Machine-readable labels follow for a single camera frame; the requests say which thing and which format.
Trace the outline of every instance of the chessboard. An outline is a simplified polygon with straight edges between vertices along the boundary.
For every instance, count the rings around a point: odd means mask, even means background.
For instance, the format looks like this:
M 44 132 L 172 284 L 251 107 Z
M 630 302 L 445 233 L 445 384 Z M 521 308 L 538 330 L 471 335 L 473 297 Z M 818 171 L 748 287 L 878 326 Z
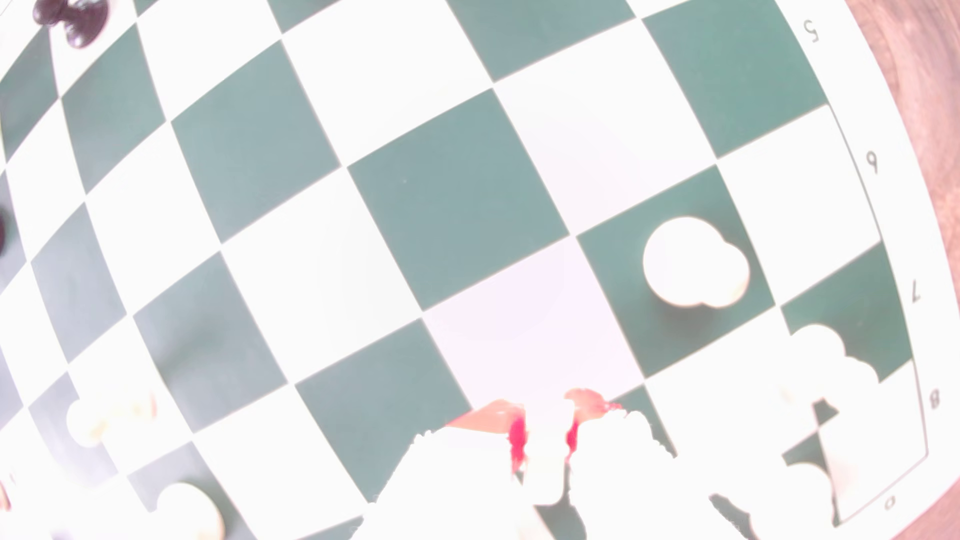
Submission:
M 347 539 L 416 434 L 572 387 L 674 455 L 816 464 L 839 538 L 960 475 L 947 260 L 842 0 L 110 0 L 83 49 L 33 4 L 0 14 L 7 481 L 142 514 L 186 481 L 229 540 Z M 738 302 L 653 293 L 680 216 L 746 257 Z M 809 325 L 870 406 L 761 406 Z M 74 441 L 132 388 L 149 430 Z

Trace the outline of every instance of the white square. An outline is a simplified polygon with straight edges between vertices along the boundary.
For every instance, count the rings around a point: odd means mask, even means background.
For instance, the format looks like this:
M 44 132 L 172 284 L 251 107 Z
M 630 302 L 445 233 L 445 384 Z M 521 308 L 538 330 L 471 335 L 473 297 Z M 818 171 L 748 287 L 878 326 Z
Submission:
M 296 540 L 367 506 L 293 386 L 197 433 L 194 443 L 262 540 Z
M 84 202 L 60 100 L 48 110 L 7 164 L 16 224 L 27 260 Z
M 423 314 L 474 407 L 559 399 L 585 387 L 611 399 L 643 376 L 575 238 Z
M 926 455 L 913 361 L 880 383 L 871 402 L 820 427 L 840 519 L 878 497 Z
M 715 161 L 640 21 L 507 77 L 496 93 L 573 234 Z
M 343 164 L 491 86 L 444 0 L 341 0 L 283 41 Z
M 151 518 L 127 477 L 117 476 L 72 501 L 64 521 L 71 540 L 126 540 L 154 538 Z
M 775 362 L 789 335 L 773 308 L 647 379 L 679 454 L 776 458 L 817 430 L 810 408 L 789 405 L 778 390 Z
M 108 430 L 104 435 L 104 446 L 121 473 L 136 471 L 190 440 L 190 428 L 130 317 L 70 362 L 69 372 L 82 400 L 122 403 L 154 394 L 156 418 L 152 423 L 142 428 Z
M 0 79 L 7 75 L 7 71 L 36 33 L 47 31 L 34 23 L 35 3 L 36 0 L 0 2 L 0 6 L 3 6 L 3 9 L 0 9 Z
M 169 123 L 97 184 L 86 207 L 127 313 L 220 248 Z
M 267 0 L 163 0 L 137 28 L 168 119 L 280 39 Z
M 829 106 L 724 156 L 719 167 L 778 304 L 880 240 Z
M 24 406 L 66 372 L 66 358 L 29 264 L 0 294 L 0 350 Z
M 420 316 L 346 169 L 232 238 L 224 258 L 290 382 Z
M 100 55 L 104 54 L 114 41 L 127 32 L 136 20 L 133 0 L 108 0 L 108 4 L 107 25 L 97 38 L 83 49 L 75 49 L 67 43 L 62 25 L 51 30 L 50 54 L 53 57 L 54 77 L 57 79 L 57 90 L 60 95 L 65 94 L 88 67 L 100 58 Z

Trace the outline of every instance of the black pawn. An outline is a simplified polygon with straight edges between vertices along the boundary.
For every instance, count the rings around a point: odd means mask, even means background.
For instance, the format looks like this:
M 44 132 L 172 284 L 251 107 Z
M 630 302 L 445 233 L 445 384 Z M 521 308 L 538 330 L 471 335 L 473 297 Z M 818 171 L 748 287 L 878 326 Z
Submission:
M 36 0 L 34 4 L 36 24 L 54 26 L 63 21 L 66 42 L 75 49 L 82 49 L 97 38 L 107 24 L 108 13 L 107 0 L 80 0 L 72 6 L 68 0 Z

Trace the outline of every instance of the white pawn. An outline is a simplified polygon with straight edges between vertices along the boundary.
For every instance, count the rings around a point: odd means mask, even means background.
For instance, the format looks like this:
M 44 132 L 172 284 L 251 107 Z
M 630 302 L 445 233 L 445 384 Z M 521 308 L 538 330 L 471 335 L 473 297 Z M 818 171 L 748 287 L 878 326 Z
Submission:
M 650 288 L 677 307 L 727 307 L 750 284 L 750 264 L 710 223 L 695 217 L 663 222 L 643 250 Z
M 724 453 L 724 457 L 699 464 L 698 476 L 713 487 L 711 491 L 730 500 L 745 512 L 763 505 L 777 485 L 786 463 L 769 453 Z
M 188 483 L 168 485 L 156 500 L 154 513 L 164 540 L 223 540 L 224 519 L 216 504 Z
M 798 463 L 784 469 L 766 497 L 756 498 L 750 525 L 759 540 L 830 538 L 833 527 L 833 487 L 816 465 Z
M 831 366 L 824 399 L 839 411 L 869 406 L 879 388 L 876 370 L 867 362 L 843 356 Z
M 77 444 L 92 448 L 109 430 L 148 424 L 155 418 L 156 400 L 148 392 L 116 402 L 78 400 L 67 409 L 66 426 Z
M 590 540 L 743 540 L 694 473 L 653 438 L 641 413 L 612 410 L 577 431 L 570 503 Z

